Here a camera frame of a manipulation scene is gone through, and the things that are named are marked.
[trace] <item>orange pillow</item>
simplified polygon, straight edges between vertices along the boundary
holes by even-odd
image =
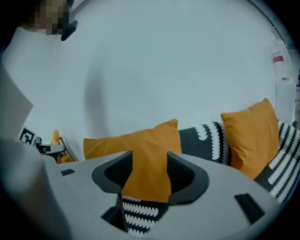
[[[271,103],[265,98],[221,117],[232,149],[231,166],[255,179],[278,153],[278,122]]]
[[[177,120],[162,123],[123,136],[84,139],[83,152],[86,160],[105,155],[133,151],[133,170],[122,195],[145,201],[167,203],[171,183],[167,175],[167,152],[181,153]]]

